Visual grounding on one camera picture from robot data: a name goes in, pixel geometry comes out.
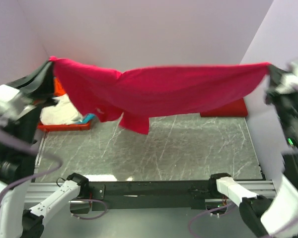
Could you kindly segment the bright pink t-shirt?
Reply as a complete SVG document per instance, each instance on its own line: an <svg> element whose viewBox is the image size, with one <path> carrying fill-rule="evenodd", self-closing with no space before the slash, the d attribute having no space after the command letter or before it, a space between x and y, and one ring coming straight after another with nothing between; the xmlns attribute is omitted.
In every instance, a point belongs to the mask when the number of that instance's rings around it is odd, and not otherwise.
<svg viewBox="0 0 298 238"><path fill-rule="evenodd" d="M100 122L148 134L149 119L208 112L250 94L267 62L242 65L156 66L119 72L50 57L54 76L72 104Z"/></svg>

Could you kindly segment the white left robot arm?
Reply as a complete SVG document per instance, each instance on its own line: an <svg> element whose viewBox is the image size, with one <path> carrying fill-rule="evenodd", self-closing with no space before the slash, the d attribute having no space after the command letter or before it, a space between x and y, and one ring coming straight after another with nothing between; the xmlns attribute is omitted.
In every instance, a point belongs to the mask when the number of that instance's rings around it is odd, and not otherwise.
<svg viewBox="0 0 298 238"><path fill-rule="evenodd" d="M256 194L233 180L228 174L214 174L209 180L90 182L73 173L43 201L24 209L27 190L40 174L34 172L37 152L32 144L39 114L44 106L54 104L51 90L56 61L49 60L31 75L0 86L0 115L7 120L0 126L0 238L39 238L49 221L67 204L83 204L87 211L95 203L103 205L122 198L122 209L135 200L135 208L179 208L185 201L200 205L209 198L228 198L239 208L244 223L259 238L274 238L261 216L272 200Z"/></svg>

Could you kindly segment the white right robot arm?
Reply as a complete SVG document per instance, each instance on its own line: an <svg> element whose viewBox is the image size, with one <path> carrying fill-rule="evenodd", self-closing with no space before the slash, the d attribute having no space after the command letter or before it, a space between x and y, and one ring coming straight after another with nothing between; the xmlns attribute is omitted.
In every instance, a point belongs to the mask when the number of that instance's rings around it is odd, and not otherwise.
<svg viewBox="0 0 298 238"><path fill-rule="evenodd" d="M266 103L274 106L285 140L280 182L274 197L251 191L228 174L209 179L210 196L224 196L239 209L243 222L258 238L298 238L298 59L287 70L269 67Z"/></svg>

